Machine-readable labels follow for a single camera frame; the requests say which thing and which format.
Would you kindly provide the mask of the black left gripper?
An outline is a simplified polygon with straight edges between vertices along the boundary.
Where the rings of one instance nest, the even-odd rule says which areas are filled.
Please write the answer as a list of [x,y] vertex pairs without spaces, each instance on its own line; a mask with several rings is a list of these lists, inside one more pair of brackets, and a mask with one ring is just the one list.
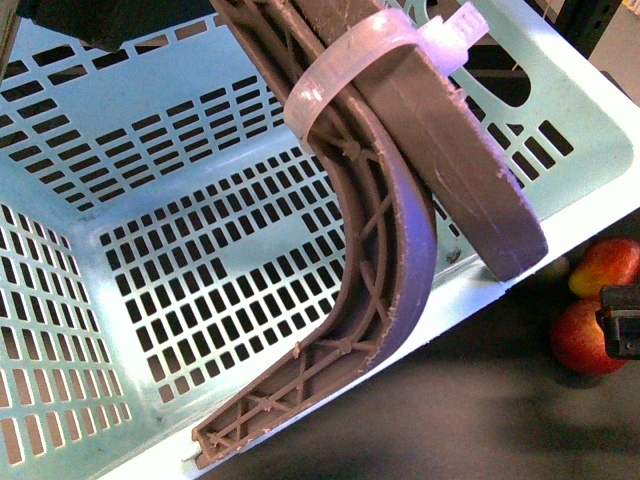
[[20,21],[113,52],[122,43],[214,13],[197,0],[20,0],[1,3],[1,76],[8,64]]

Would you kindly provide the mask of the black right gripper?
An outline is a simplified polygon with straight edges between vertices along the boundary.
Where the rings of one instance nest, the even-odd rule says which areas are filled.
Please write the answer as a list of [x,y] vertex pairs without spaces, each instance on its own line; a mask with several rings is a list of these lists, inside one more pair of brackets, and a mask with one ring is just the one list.
[[639,358],[638,284],[603,287],[596,317],[610,358]]

